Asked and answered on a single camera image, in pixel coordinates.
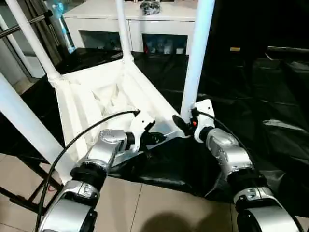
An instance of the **tile floor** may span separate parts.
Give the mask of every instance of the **tile floor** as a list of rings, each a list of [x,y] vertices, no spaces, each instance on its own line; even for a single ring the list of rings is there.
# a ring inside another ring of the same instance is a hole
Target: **tile floor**
[[[21,94],[32,83],[14,88]],[[19,159],[0,154],[0,186],[29,197],[42,179]],[[233,205],[187,193],[107,178],[97,205],[96,232],[237,232]],[[0,232],[32,232],[35,213],[0,195]],[[298,218],[305,231],[309,219]]]

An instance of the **white pipe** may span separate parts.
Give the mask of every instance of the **white pipe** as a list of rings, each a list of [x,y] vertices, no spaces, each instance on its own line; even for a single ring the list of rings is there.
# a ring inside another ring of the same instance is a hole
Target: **white pipe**
[[[0,26],[1,26],[2,30],[7,30],[8,29],[8,26],[6,25],[4,19],[2,18],[1,15],[0,15]],[[25,65],[25,67],[27,68],[27,70],[29,71],[30,75],[32,77],[35,77],[35,73],[32,70],[32,66],[30,65],[30,63],[27,60],[26,56],[24,55],[23,51],[21,50],[21,48],[19,47],[18,43],[16,42],[14,36],[13,35],[8,35],[7,38],[10,41],[10,43],[11,43],[12,47],[14,48],[15,52],[17,53],[17,55],[19,56],[19,58],[21,59],[21,61]]]
[[[197,16],[185,78],[181,109],[181,117],[187,123],[190,122],[191,109],[197,99],[199,79],[201,77],[207,40],[211,28],[214,3],[215,0],[199,0],[197,4]]]
[[[34,33],[30,23],[28,22],[23,10],[20,8],[17,0],[5,0],[9,8],[12,11],[16,21],[18,22],[21,30],[23,31],[26,39],[31,45],[34,53],[39,59],[41,65],[45,69],[49,81],[54,81],[61,77],[60,73],[55,69],[53,63],[45,52],[42,44],[40,43],[38,37]]]
[[[0,73],[0,111],[49,163],[54,162],[62,151],[62,146],[15,92],[2,73]],[[70,156],[64,154],[56,165],[63,182],[70,179],[70,170],[73,166],[74,162]]]
[[[124,0],[116,0],[116,8],[118,14],[119,35],[122,52],[124,54],[123,60],[133,60],[131,49],[129,45],[129,36],[126,28],[126,17],[124,10]]]

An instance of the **white cabinet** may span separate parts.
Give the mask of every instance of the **white cabinet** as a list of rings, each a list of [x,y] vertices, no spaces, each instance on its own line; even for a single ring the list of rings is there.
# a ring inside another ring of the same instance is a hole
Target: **white cabinet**
[[[116,50],[120,49],[119,27],[116,19],[66,18],[65,22],[76,48],[107,47],[110,50],[111,43],[114,43]]]
[[[174,51],[177,48],[183,48],[185,53],[189,54],[194,22],[129,20],[129,26],[133,51],[144,51],[145,46],[147,46],[145,44],[147,43],[146,35],[151,34],[158,35],[148,41],[156,49],[163,46],[164,50],[164,47],[172,46]]]
[[[64,14],[75,47],[118,50],[114,0],[89,0]],[[162,2],[161,12],[142,16],[139,3],[125,2],[124,10],[132,51],[189,54],[197,2]]]

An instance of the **white countertop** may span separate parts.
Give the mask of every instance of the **white countertop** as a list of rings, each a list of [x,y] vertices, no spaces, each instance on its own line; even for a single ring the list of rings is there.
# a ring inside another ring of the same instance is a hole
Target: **white countertop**
[[[162,2],[161,12],[141,15],[140,3],[124,2],[128,20],[195,21],[196,1]],[[117,19],[115,0],[89,0],[64,14],[65,18]]]

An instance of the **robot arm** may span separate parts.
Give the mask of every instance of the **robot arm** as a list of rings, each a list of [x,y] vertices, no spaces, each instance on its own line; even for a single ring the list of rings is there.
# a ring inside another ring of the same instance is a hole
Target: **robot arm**
[[[143,145],[142,136],[150,135],[146,139],[151,143],[154,134],[148,130],[154,124],[148,114],[140,112],[132,121],[130,132],[101,131],[97,142],[72,169],[72,180],[66,183],[45,213],[39,232],[92,232],[97,219],[94,209],[115,157],[125,151],[138,152]]]
[[[247,151],[237,139],[214,126],[210,100],[196,103],[192,110],[195,124],[194,137],[205,143],[218,160],[223,176],[234,194],[238,211],[239,232],[301,232],[296,218],[290,216],[269,189],[266,179],[253,166]]]

